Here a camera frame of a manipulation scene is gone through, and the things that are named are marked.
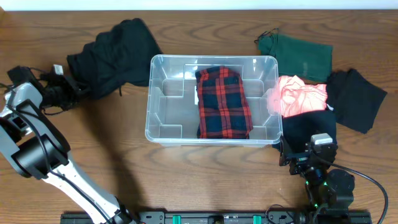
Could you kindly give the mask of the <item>black garment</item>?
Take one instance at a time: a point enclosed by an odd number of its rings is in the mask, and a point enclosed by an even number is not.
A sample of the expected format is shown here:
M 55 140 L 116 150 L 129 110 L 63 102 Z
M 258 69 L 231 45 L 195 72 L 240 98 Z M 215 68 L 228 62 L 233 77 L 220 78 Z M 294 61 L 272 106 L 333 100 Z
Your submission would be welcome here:
M 148 86 L 151 60 L 161 53 L 144 21 L 135 18 L 98 34 L 80 53 L 68 55 L 67 62 L 74 79 L 98 100 L 125 83 Z

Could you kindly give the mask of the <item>red navy plaid shirt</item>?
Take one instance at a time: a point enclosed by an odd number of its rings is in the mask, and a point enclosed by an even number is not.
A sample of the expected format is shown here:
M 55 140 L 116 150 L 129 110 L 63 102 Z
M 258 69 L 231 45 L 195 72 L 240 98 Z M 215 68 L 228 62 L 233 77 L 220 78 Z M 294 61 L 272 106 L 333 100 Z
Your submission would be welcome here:
M 249 139 L 252 113 L 238 72 L 219 66 L 197 71 L 199 139 Z

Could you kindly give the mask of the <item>clear plastic storage bin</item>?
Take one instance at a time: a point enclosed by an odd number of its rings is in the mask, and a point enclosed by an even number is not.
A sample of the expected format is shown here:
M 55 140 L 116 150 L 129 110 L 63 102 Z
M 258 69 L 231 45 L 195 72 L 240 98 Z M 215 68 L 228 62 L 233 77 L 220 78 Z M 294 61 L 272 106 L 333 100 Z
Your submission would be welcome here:
M 224 66 L 239 73 L 252 113 L 249 139 L 199 139 L 197 71 Z M 164 55 L 152 58 L 146 109 L 146 138 L 163 146 L 264 147 L 279 143 L 282 117 L 267 100 L 279 81 L 277 60 L 268 55 Z

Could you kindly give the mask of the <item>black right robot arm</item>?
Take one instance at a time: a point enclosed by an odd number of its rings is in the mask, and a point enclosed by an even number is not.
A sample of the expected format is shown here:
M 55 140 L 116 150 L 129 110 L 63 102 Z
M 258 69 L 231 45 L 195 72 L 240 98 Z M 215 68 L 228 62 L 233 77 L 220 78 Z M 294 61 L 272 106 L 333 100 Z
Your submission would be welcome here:
M 285 137 L 280 139 L 280 166 L 289 166 L 291 175 L 300 175 L 310 204 L 326 205 L 332 210 L 346 210 L 354 200 L 354 177 L 342 169 L 329 171 L 338 146 L 327 133 L 315 134 L 304 148 L 297 151 Z

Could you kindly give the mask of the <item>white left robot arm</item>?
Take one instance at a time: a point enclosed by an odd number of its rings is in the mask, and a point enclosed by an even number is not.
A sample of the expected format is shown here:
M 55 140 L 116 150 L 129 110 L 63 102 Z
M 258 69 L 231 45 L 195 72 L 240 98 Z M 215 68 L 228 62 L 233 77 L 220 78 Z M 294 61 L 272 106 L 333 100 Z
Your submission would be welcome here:
M 112 194 L 96 185 L 71 155 L 62 133 L 48 120 L 47 108 L 67 111 L 87 97 L 90 88 L 63 74 L 60 65 L 51 72 L 16 66 L 8 71 L 12 85 L 5 88 L 1 111 L 1 154 L 25 178 L 50 184 L 77 203 L 93 223 L 139 223 Z

